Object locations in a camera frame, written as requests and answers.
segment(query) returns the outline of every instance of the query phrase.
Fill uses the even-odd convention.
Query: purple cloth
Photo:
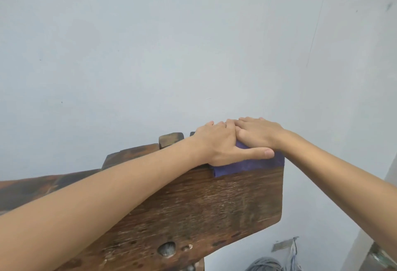
[[[241,149],[248,149],[248,147],[237,141],[236,146]],[[219,177],[223,175],[229,175],[234,173],[239,173],[248,170],[257,170],[257,169],[269,169],[275,167],[283,167],[285,162],[285,158],[283,153],[281,152],[274,152],[274,157],[271,159],[249,159],[244,160],[236,163],[231,163],[228,165],[223,165],[221,167],[212,167],[214,170],[214,176]]]

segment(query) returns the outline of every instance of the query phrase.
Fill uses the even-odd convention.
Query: scratched wood surface
[[[181,133],[173,134],[160,137],[162,147],[183,139]],[[110,154],[101,169],[0,182],[0,213],[159,148],[151,144]],[[57,271],[187,270],[217,249],[277,223],[282,186],[282,167],[218,178],[208,165],[197,167],[152,195]],[[170,257],[158,251],[165,243],[175,245]]]

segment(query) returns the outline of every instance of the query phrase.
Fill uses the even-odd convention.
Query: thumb
[[[270,159],[274,157],[274,151],[268,147],[253,147],[251,149],[237,148],[237,150],[238,156],[241,157],[242,160]]]

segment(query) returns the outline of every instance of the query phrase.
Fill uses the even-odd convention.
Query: bare forearm
[[[285,156],[397,259],[397,188],[295,133],[280,140]]]
[[[193,143],[187,138],[3,215],[0,270],[54,270],[151,194],[201,164]]]

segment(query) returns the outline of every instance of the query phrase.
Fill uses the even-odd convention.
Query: person
[[[250,148],[237,148],[236,139]],[[396,187],[278,123],[245,117],[209,122],[172,146],[108,168],[2,215],[0,270],[52,271],[189,169],[205,163],[220,166],[272,158],[274,151],[282,151],[397,260]]]

